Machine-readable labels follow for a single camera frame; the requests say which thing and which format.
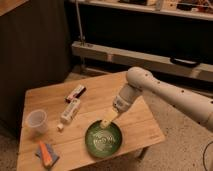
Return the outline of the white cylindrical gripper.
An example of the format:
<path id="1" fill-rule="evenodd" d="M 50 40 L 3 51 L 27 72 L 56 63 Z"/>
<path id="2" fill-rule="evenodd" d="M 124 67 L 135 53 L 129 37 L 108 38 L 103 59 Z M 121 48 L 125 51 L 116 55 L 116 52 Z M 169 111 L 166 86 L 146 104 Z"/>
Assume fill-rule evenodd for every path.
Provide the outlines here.
<path id="1" fill-rule="evenodd" d="M 142 92 L 140 90 L 126 83 L 113 100 L 115 110 L 110 109 L 107 112 L 100 123 L 100 127 L 106 128 L 118 117 L 118 113 L 122 114 L 128 111 L 141 94 Z"/>

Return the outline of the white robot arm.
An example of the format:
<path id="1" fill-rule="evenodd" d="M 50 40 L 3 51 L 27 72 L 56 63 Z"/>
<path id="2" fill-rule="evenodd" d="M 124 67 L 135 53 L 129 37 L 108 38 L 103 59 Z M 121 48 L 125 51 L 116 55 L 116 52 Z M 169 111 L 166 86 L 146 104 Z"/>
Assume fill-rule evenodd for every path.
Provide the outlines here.
<path id="1" fill-rule="evenodd" d="M 127 112 L 142 92 L 148 90 L 213 132 L 213 99 L 160 81 L 140 67 L 131 67 L 126 73 L 126 80 L 113 100 L 112 108 L 101 121 L 102 128 Z"/>

